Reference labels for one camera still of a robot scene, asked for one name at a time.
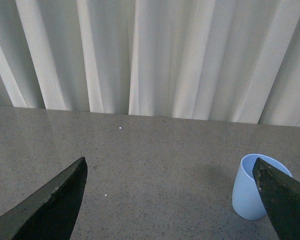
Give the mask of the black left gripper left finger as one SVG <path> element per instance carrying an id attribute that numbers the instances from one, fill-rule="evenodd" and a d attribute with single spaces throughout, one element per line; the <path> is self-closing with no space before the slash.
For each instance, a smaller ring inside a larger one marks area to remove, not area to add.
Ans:
<path id="1" fill-rule="evenodd" d="M 0 216 L 0 240 L 68 240 L 74 230 L 87 182 L 79 158 L 14 208 Z"/>

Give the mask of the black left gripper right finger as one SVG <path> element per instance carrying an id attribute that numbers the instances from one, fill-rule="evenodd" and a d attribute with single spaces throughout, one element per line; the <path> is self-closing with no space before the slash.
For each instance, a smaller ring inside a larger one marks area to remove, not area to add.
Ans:
<path id="1" fill-rule="evenodd" d="M 252 174 L 278 238 L 300 240 L 300 182 L 260 157 Z"/>

